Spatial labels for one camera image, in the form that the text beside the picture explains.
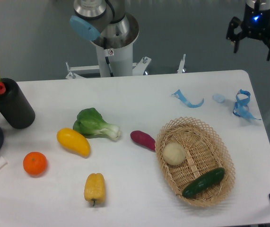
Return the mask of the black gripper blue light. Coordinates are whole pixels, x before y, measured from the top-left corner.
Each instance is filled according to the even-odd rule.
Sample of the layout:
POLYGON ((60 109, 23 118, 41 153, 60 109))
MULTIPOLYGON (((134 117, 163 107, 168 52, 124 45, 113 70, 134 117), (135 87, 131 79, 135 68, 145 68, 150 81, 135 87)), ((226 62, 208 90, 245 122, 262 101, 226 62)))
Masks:
POLYGON ((270 0, 247 0, 244 9, 244 18, 241 21, 233 17, 228 25, 226 39, 234 44, 234 53, 237 53, 241 34, 252 39, 263 40, 268 47, 266 61, 270 60, 270 0))

